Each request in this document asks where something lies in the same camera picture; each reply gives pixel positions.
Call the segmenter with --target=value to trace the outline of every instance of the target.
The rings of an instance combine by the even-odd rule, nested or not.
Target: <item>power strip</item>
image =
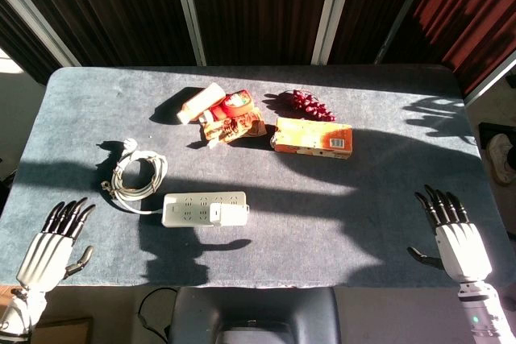
[[[243,226],[248,212],[242,191],[169,193],[164,196],[161,223],[165,227]]]

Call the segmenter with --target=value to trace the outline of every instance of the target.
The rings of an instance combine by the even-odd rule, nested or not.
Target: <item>gray tablecloth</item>
[[[278,93],[312,91],[339,122],[353,126],[352,157],[280,154],[267,138],[209,150],[199,125],[177,125],[175,114],[193,88],[212,81],[228,93],[249,90],[268,124],[291,114]],[[159,215],[117,209],[100,183],[110,178],[118,142],[128,137],[169,162],[159,192],[143,208],[160,208],[165,193],[243,190],[248,224],[165,229]],[[137,166],[131,174],[138,175]],[[54,204],[87,196],[97,209],[73,258],[88,244],[95,252],[68,284],[448,286],[442,271],[406,252],[413,245],[437,254],[413,196],[425,183],[453,191],[467,206],[493,264],[489,280],[514,280],[514,253],[445,68],[63,68],[48,83],[0,218],[0,283],[15,282]]]

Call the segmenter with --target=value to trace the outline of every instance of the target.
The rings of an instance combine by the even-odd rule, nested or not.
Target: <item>red grapes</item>
[[[308,119],[315,121],[335,121],[335,116],[310,92],[294,90],[294,109],[304,110]]]

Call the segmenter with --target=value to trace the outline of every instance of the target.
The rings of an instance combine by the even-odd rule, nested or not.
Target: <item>white robotic hand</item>
[[[14,297],[0,320],[0,344],[29,341],[32,327],[47,305],[45,293],[89,262],[93,252],[91,246],[77,263],[68,265],[73,244],[95,208],[90,205],[82,210],[85,202],[86,198],[83,198],[67,205],[64,202],[56,205],[41,232],[32,240],[16,276],[22,289],[13,292]]]
[[[460,283],[459,299],[477,344],[516,343],[497,291],[484,282],[492,268],[478,229],[455,195],[428,185],[425,190],[430,200],[421,193],[415,196],[425,209],[441,258],[428,257],[413,247],[408,247],[408,252]]]

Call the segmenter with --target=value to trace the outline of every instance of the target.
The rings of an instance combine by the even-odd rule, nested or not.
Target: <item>electrical outlet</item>
[[[210,222],[210,205],[247,206],[242,191],[225,193],[168,193],[163,200],[161,223],[165,227],[213,226]]]

